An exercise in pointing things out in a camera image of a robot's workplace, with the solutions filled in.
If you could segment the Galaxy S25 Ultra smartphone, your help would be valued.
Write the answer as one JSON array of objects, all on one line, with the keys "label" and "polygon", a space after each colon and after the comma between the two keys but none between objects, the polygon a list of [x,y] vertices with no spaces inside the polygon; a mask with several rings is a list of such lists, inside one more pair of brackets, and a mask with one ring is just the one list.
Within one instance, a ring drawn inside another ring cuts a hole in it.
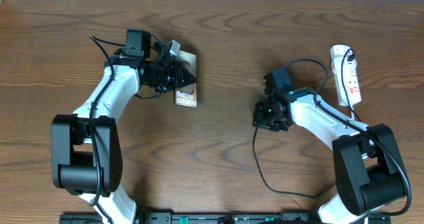
[{"label": "Galaxy S25 Ultra smartphone", "polygon": [[[176,58],[182,66],[195,77],[197,76],[196,55],[180,50]],[[185,85],[174,92],[174,103],[177,106],[197,108],[197,84]]]}]

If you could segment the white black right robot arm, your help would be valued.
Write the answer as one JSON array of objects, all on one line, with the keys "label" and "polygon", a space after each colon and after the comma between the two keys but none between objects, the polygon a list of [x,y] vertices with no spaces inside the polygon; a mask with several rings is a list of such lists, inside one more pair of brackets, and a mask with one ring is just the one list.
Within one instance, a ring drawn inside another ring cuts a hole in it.
[{"label": "white black right robot arm", "polygon": [[342,114],[309,87],[298,88],[286,69],[264,76],[266,101],[256,104],[254,126],[307,129],[333,152],[337,194],[317,210],[323,223],[370,223],[405,213],[411,186],[392,130]]}]

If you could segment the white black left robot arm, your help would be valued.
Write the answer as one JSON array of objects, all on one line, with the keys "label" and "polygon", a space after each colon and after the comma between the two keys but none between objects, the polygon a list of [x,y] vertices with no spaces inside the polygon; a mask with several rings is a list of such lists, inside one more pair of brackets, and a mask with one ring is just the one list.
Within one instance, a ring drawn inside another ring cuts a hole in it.
[{"label": "white black left robot arm", "polygon": [[177,59],[180,44],[161,42],[140,29],[128,29],[113,54],[105,40],[91,36],[106,58],[104,74],[87,101],[51,124],[52,181],[78,196],[94,214],[62,214],[60,223],[144,223],[145,215],[123,186],[123,157],[117,123],[132,97],[146,85],[163,93],[194,84],[196,77]]}]

